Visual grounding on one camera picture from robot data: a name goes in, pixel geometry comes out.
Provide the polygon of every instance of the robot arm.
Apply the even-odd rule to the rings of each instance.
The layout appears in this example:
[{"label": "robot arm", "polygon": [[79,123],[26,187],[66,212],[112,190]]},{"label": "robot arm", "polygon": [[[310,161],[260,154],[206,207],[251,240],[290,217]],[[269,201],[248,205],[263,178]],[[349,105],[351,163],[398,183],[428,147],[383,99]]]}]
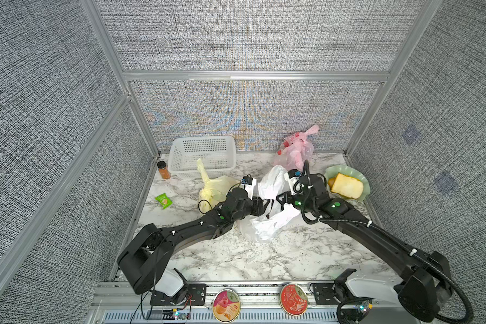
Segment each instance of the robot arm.
[{"label": "robot arm", "polygon": [[187,293],[184,287],[187,282],[180,273],[166,269],[171,256],[190,245],[225,234],[236,220],[251,211],[252,200],[247,192],[234,188],[225,202],[197,220],[159,229],[154,224],[144,226],[119,255],[117,264],[136,294],[150,289],[162,291],[174,296],[178,304]]},{"label": "robot arm", "polygon": [[[353,205],[340,198],[331,198],[324,180],[309,174],[307,161],[299,183],[302,190],[298,194],[285,192],[277,200],[299,209],[307,224],[328,224],[356,239],[389,264],[402,279],[394,286],[398,300],[415,318],[426,322],[434,318],[454,323],[472,321],[473,308],[466,295],[450,279],[448,260],[444,256],[415,249],[372,224]],[[176,269],[176,273],[166,269],[170,257],[194,243],[225,234],[236,220],[251,212],[252,200],[245,189],[234,188],[227,194],[225,202],[195,221],[161,229],[154,224],[146,225],[120,254],[117,263],[135,293],[142,294],[153,289],[173,296],[173,302],[179,304],[187,293],[187,281]],[[308,219],[306,212],[311,212],[317,219]],[[346,271],[335,280],[334,294],[341,302],[356,299],[348,288],[349,282],[346,283],[351,274],[352,270]],[[453,291],[458,293],[467,310],[460,320],[438,314]]]}]

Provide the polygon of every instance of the green plate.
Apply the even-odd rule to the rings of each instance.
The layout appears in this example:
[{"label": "green plate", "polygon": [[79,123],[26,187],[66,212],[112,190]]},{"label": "green plate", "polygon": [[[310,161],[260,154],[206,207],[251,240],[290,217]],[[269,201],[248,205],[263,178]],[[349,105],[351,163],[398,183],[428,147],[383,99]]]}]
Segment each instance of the green plate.
[{"label": "green plate", "polygon": [[[368,194],[371,193],[371,187],[369,186],[369,181],[367,180],[367,178],[365,178],[364,175],[361,172],[353,169],[350,166],[347,166],[347,165],[330,166],[329,168],[326,169],[326,171],[324,171],[324,176],[326,177],[326,179],[329,180],[330,178],[337,176],[338,173],[342,173],[346,176],[357,178],[358,180],[360,180],[364,184],[364,191],[362,192],[362,195],[355,200],[362,202],[362,201],[364,201],[365,197]],[[326,187],[328,188],[328,191],[331,192],[330,186],[327,183],[326,183]],[[331,193],[341,197],[338,193],[334,193],[334,192],[331,192]]]}]

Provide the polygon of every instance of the black cable sleeve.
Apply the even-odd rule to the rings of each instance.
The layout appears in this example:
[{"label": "black cable sleeve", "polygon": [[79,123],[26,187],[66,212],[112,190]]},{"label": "black cable sleeve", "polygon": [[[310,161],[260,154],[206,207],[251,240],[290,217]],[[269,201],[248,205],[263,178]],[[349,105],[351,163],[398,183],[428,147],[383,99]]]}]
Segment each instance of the black cable sleeve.
[{"label": "black cable sleeve", "polygon": [[[323,219],[320,220],[320,222],[325,223],[325,224],[330,223],[330,222],[344,222],[344,223],[367,225],[366,222],[363,222],[361,220],[350,220],[350,219],[327,219],[327,218],[323,218]],[[403,242],[402,240],[395,237],[394,235],[387,232],[386,230],[382,229],[381,227],[376,226],[376,224],[371,224],[369,226],[369,228],[372,228],[372,229],[382,233],[383,235],[389,237],[396,244],[398,244],[399,247],[402,248],[402,250],[404,250],[405,252],[407,252],[407,253],[412,252],[412,249],[410,247],[408,247],[407,243]],[[436,315],[436,318],[439,319],[439,320],[442,320],[443,322],[447,322],[447,323],[450,323],[450,324],[468,324],[471,321],[473,321],[473,319],[474,319],[473,306],[472,306],[472,303],[470,303],[470,301],[469,301],[468,297],[466,296],[466,294],[464,293],[464,291],[451,278],[449,278],[445,273],[443,273],[439,268],[437,268],[434,264],[432,264],[428,260],[422,258],[417,253],[414,253],[412,255],[412,257],[415,258],[416,260],[426,264],[438,276],[440,276],[441,279],[446,281],[452,287],[452,289],[454,289],[456,291],[457,295],[459,296],[459,298],[463,302],[463,305],[464,305],[464,308],[465,308],[465,314],[464,314],[463,318],[459,318],[459,319],[448,318],[448,317],[445,317],[445,316],[442,316],[442,315],[439,315],[439,314]]]},{"label": "black cable sleeve", "polygon": [[340,304],[338,304],[338,306],[337,306],[337,320],[338,320],[338,322],[340,324],[348,324],[349,323],[349,321],[347,321],[348,323],[345,323],[343,321],[342,315],[340,314],[340,311],[342,310],[342,306],[347,305],[347,304],[361,303],[361,302],[365,302],[367,300],[372,301],[373,299],[369,298],[369,297],[352,298],[352,299],[342,301]]}]

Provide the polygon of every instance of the round tin can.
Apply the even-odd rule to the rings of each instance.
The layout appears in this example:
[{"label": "round tin can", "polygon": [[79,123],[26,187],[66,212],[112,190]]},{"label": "round tin can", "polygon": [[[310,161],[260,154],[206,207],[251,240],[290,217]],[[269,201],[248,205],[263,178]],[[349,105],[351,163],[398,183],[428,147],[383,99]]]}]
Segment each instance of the round tin can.
[{"label": "round tin can", "polygon": [[222,323],[234,321],[241,311],[241,301],[238,294],[231,289],[224,289],[214,298],[212,304],[214,317]]},{"label": "round tin can", "polygon": [[281,307],[290,315],[299,316],[308,309],[308,296],[294,283],[289,283],[281,290]]}]

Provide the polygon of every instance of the cable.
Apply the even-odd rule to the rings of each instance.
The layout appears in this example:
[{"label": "cable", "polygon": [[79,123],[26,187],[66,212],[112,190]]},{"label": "cable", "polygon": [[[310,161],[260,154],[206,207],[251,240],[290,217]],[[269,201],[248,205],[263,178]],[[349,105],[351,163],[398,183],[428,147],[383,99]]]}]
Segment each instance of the cable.
[{"label": "cable", "polygon": [[304,202],[301,205],[301,216],[303,217],[303,220],[306,224],[308,225],[313,225],[319,221],[318,218],[311,220],[310,218],[306,217],[306,214],[304,213],[304,206],[306,205],[306,202],[308,201],[309,196],[311,195],[311,178],[310,178],[310,173],[309,173],[309,163],[308,160],[304,161],[304,168],[303,168],[303,175],[306,175],[308,177],[308,193],[304,197]]},{"label": "cable", "polygon": [[352,299],[342,301],[340,304],[338,304],[338,306],[337,306],[337,320],[338,320],[338,322],[340,324],[346,324],[346,323],[343,322],[342,315],[340,314],[340,311],[342,310],[342,306],[347,305],[347,304],[361,303],[361,302],[365,302],[367,300],[372,301],[373,299],[369,298],[369,297],[352,298]]},{"label": "cable", "polygon": [[210,203],[209,203],[207,200],[205,200],[205,199],[202,199],[202,200],[200,200],[200,201],[198,202],[198,210],[200,211],[200,213],[202,213],[202,214],[204,214],[204,215],[205,215],[205,212],[202,212],[202,211],[201,211],[201,209],[200,209],[200,203],[201,203],[202,201],[207,202],[207,203],[209,204],[209,206],[211,207],[211,209],[212,209],[212,205],[211,205],[211,204],[210,204]]},{"label": "cable", "polygon": [[[153,296],[153,290],[148,290],[148,292],[146,293],[146,296],[148,295],[149,292],[151,292],[151,296]],[[140,294],[140,314],[143,316],[143,319],[144,320],[149,320],[149,316],[151,316],[151,313],[152,312],[153,312],[153,305],[151,305],[151,308],[149,309],[148,318],[146,318],[146,316],[144,316],[144,310],[143,310],[143,294]]]},{"label": "cable", "polygon": [[318,176],[321,176],[323,179],[324,179],[324,185],[327,185],[328,184],[328,180],[326,179],[326,176],[322,173],[315,173],[316,175]]},{"label": "cable", "polygon": [[235,185],[233,185],[228,191],[227,191],[227,194],[232,190],[232,188],[234,188],[236,185],[241,185],[241,181],[236,183]]},{"label": "cable", "polygon": [[301,193],[302,192],[302,189],[301,188],[297,189],[297,185],[298,184],[299,184],[299,180],[297,180],[295,182],[295,184],[293,185],[293,192],[295,192],[295,193]]},{"label": "cable", "polygon": [[[353,223],[353,224],[361,224],[361,225],[365,225],[365,226],[367,226],[367,224],[368,224],[368,223],[363,222],[361,220],[351,220],[351,219],[327,219],[327,218],[323,218],[320,221],[322,223],[325,223],[325,224],[330,223],[330,222]],[[408,247],[407,243],[403,242],[402,240],[395,237],[394,235],[387,232],[386,230],[382,229],[381,227],[376,226],[376,224],[371,224],[369,226],[369,228],[375,229],[376,231],[380,232],[381,234],[387,236],[388,238],[393,240],[396,244],[398,244],[398,246],[400,248],[402,248],[402,250],[404,250],[405,252],[407,252],[407,253],[412,252],[412,248]],[[439,320],[442,320],[443,322],[447,322],[447,323],[451,323],[451,324],[468,324],[471,321],[473,321],[473,318],[474,318],[473,306],[470,303],[470,301],[469,301],[468,297],[466,296],[466,294],[464,293],[464,291],[451,278],[449,278],[445,273],[443,273],[440,269],[438,269],[434,264],[429,262],[427,259],[422,258],[417,253],[414,253],[410,256],[412,256],[416,260],[420,261],[421,263],[424,263],[429,268],[434,270],[434,272],[438,276],[440,276],[441,279],[446,281],[452,287],[452,289],[454,289],[456,291],[457,295],[459,296],[459,298],[463,302],[463,305],[464,305],[464,308],[465,308],[465,314],[464,314],[463,318],[459,318],[459,319],[448,318],[448,317],[445,317],[445,316],[442,316],[442,315],[439,315],[439,314],[436,315],[436,318],[439,319]]]},{"label": "cable", "polygon": [[[146,296],[149,294],[149,291],[146,293],[146,295],[144,295],[144,298],[142,298],[142,300],[144,300],[146,298]],[[131,322],[133,321],[133,318],[135,317],[135,314],[137,313],[137,311],[139,310],[139,307],[142,306],[142,301],[140,302],[140,304],[137,306],[137,308],[135,309],[135,311],[133,312],[133,315],[131,316],[131,319],[130,319],[130,324]]]}]

